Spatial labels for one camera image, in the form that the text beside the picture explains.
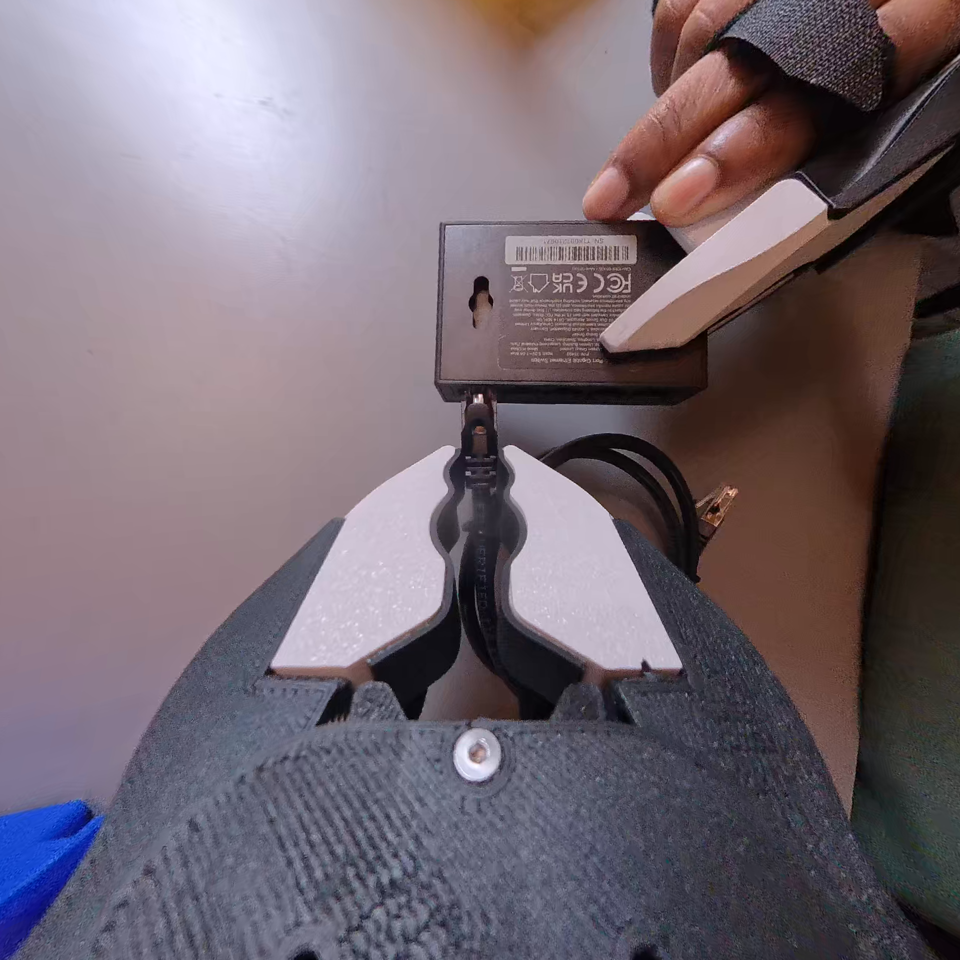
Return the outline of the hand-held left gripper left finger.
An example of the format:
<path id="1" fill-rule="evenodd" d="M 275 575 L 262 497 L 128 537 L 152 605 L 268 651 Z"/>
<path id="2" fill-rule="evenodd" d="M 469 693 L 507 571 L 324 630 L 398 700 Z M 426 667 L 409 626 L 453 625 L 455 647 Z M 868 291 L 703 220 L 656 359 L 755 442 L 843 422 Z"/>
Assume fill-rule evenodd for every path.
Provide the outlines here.
<path id="1" fill-rule="evenodd" d="M 371 673 L 370 660 L 441 611 L 447 563 L 431 533 L 450 493 L 445 445 L 372 490 L 342 526 L 270 662 L 274 673 Z"/>

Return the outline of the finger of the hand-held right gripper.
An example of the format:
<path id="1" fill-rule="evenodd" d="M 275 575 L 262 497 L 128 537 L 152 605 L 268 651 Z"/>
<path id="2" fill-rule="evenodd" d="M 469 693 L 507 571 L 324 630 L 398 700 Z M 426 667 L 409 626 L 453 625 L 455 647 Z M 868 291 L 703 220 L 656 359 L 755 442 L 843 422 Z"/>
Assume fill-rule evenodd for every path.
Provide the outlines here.
<path id="1" fill-rule="evenodd" d="M 821 234 L 828 221 L 827 203 L 801 180 L 774 184 L 612 322 L 602 334 L 604 350 L 633 354 L 687 344 Z"/>

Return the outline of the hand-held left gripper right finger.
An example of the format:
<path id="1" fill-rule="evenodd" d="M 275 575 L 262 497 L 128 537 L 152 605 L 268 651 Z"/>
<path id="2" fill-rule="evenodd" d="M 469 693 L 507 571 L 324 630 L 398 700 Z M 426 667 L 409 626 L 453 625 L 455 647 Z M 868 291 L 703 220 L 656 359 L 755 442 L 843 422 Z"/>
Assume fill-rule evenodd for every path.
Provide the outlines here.
<path id="1" fill-rule="evenodd" d="M 507 610 L 585 673 L 680 673 L 671 641 L 613 517 L 589 493 L 515 445 L 502 456 L 522 521 Z"/>

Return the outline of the black ethernet switch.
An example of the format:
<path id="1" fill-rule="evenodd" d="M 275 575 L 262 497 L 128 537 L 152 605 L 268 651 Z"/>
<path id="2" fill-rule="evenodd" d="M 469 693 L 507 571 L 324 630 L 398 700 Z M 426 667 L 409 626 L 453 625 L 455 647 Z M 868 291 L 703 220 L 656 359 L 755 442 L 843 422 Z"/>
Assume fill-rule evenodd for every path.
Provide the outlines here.
<path id="1" fill-rule="evenodd" d="M 612 355 L 600 338 L 684 253 L 656 221 L 444 222 L 435 384 L 446 402 L 674 405 L 705 390 L 702 334 Z"/>

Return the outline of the person's right hand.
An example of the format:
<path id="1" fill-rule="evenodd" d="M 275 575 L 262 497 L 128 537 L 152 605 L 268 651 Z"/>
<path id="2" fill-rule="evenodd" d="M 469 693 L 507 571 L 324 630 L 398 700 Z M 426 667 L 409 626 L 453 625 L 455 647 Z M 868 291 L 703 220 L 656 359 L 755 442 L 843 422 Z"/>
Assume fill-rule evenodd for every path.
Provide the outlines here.
<path id="1" fill-rule="evenodd" d="M 654 2 L 656 101 L 583 200 L 672 227 L 726 210 L 906 97 L 958 54 L 957 1 Z"/>

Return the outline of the person's green clothed torso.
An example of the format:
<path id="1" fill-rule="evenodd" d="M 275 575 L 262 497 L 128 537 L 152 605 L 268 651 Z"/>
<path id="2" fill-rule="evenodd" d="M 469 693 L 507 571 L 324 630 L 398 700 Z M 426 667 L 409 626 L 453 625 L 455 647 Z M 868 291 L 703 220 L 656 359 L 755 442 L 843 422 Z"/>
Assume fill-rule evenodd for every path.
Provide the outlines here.
<path id="1" fill-rule="evenodd" d="M 882 462 L 851 821 L 940 958 L 959 932 L 959 332 L 913 342 Z"/>

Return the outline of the blue plastic bin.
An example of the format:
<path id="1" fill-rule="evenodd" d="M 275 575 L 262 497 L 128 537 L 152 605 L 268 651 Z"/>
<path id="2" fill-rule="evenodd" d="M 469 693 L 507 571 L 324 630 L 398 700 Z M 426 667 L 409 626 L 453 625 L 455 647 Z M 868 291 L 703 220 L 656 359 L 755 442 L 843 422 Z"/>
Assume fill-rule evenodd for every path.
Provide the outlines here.
<path id="1" fill-rule="evenodd" d="M 84 859 L 104 818 L 82 800 L 1 818 L 1 957 L 12 957 Z"/>

